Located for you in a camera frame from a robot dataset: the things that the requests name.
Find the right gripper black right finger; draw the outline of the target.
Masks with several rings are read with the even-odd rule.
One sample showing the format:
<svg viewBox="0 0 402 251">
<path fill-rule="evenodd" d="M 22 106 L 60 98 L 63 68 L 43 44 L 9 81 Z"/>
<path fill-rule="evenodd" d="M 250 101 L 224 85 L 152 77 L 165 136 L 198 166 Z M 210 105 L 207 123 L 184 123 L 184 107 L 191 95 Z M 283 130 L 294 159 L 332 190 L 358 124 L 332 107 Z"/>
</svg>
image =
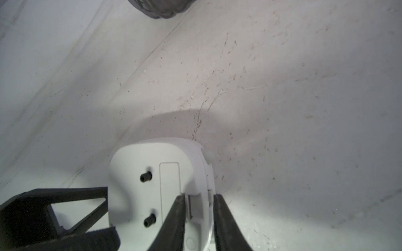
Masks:
<svg viewBox="0 0 402 251">
<path fill-rule="evenodd" d="M 214 195 L 213 215 L 217 251 L 252 251 L 220 194 Z"/>
</svg>

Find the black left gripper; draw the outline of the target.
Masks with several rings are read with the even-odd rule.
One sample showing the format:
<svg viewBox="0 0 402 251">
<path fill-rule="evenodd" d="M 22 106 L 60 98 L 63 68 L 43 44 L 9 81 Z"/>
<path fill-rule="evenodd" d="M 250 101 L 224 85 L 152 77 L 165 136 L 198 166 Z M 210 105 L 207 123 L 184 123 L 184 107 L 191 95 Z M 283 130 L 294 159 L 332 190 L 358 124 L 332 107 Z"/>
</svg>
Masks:
<svg viewBox="0 0 402 251">
<path fill-rule="evenodd" d="M 91 199 L 105 201 L 72 228 L 65 229 L 59 224 L 53 204 Z M 86 233 L 108 212 L 107 203 L 107 187 L 34 189 L 20 193 L 1 204 L 1 248 L 118 251 L 120 238 L 115 227 Z"/>
</svg>

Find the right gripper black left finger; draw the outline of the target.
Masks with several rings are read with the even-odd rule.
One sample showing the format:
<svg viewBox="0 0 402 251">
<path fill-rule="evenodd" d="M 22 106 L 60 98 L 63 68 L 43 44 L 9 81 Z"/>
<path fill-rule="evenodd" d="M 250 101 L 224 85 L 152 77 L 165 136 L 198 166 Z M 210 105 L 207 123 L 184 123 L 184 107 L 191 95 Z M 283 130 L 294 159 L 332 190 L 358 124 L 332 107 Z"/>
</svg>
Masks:
<svg viewBox="0 0 402 251">
<path fill-rule="evenodd" d="M 179 195 L 148 251 L 183 251 L 186 222 L 185 195 Z"/>
</svg>

